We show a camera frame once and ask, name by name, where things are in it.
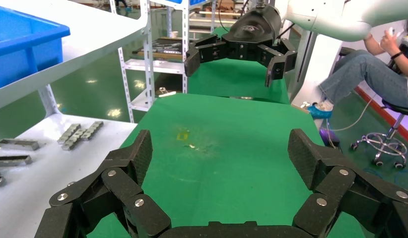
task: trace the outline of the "shelf post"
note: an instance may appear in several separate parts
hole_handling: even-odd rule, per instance
[[[182,3],[182,61],[185,62],[187,58],[187,51],[189,47],[189,10],[190,10],[190,0],[183,0]],[[182,92],[188,92],[188,77],[182,74]]]
[[[153,73],[153,43],[151,38],[151,11],[150,1],[145,1],[141,6],[141,15],[147,15],[147,25],[145,27],[146,37],[143,42],[144,48],[144,68],[145,68],[145,84],[147,89],[147,104],[150,108],[153,105],[155,98],[154,90],[154,73]]]
[[[216,13],[216,2],[217,0],[213,0],[213,3],[211,4],[211,32],[213,33],[214,31],[214,18],[215,18],[215,13]]]
[[[109,4],[111,6],[111,12],[113,14],[117,14],[115,1],[110,0]],[[131,107],[131,96],[130,96],[130,90],[128,88],[127,72],[125,71],[125,60],[124,60],[124,52],[122,50],[122,47],[118,48],[118,56],[119,56],[119,63],[121,66],[122,80],[124,83],[125,98],[127,100],[127,105],[128,105],[128,115],[130,117],[130,122],[134,123],[134,113]]]
[[[43,107],[45,108],[45,118],[49,117],[52,114],[61,113],[58,110],[57,101],[55,100],[54,93],[52,92],[50,84],[38,89],[37,92],[39,93],[40,99],[43,103]]]
[[[172,8],[167,8],[167,36],[172,37]]]

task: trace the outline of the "woman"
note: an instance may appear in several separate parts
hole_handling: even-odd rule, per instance
[[[408,20],[405,32],[408,34]],[[369,34],[364,40],[366,51],[355,51],[339,60],[329,76],[318,88],[324,101],[308,108],[316,119],[331,117],[334,104],[347,96],[363,80],[385,101],[396,106],[408,108],[408,58],[402,54],[397,43],[397,33],[391,36],[388,31],[379,44]],[[387,52],[402,74],[389,69],[376,55]]]

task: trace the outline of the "hand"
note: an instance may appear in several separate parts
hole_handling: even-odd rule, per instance
[[[397,46],[397,34],[391,36],[388,31],[385,31],[385,35],[382,37],[380,46],[391,56],[400,52],[399,47]]]

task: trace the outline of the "metal bolt head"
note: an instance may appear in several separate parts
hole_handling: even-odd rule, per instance
[[[397,196],[399,196],[401,198],[408,198],[408,195],[405,192],[397,191],[396,194],[397,194]]]
[[[325,199],[323,199],[323,198],[318,198],[317,203],[318,203],[318,205],[321,205],[321,206],[326,206],[327,205],[327,201]]]
[[[340,170],[340,174],[342,174],[342,175],[348,175],[348,171],[347,171],[347,170]]]
[[[67,197],[68,197],[68,194],[66,194],[66,193],[60,194],[58,196],[58,201],[65,200]]]
[[[140,207],[140,206],[142,206],[144,204],[144,200],[137,199],[134,204],[135,204],[136,207]]]
[[[108,172],[108,176],[113,176],[113,175],[115,175],[115,174],[116,174],[116,171],[115,171],[115,170],[111,170],[111,171]]]

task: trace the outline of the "green table surface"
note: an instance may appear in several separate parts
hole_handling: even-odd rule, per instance
[[[226,31],[218,27],[214,34]],[[289,104],[284,79],[264,86],[267,68],[254,61],[221,59],[202,63],[188,79],[188,93],[222,97],[253,97],[255,100]]]
[[[290,105],[176,94],[157,99],[122,147],[150,130],[153,159],[142,188],[172,227],[209,221],[291,225],[311,192],[289,160],[290,131],[322,144],[310,115]],[[127,238],[113,215],[89,238]],[[329,238],[362,238],[342,214]]]

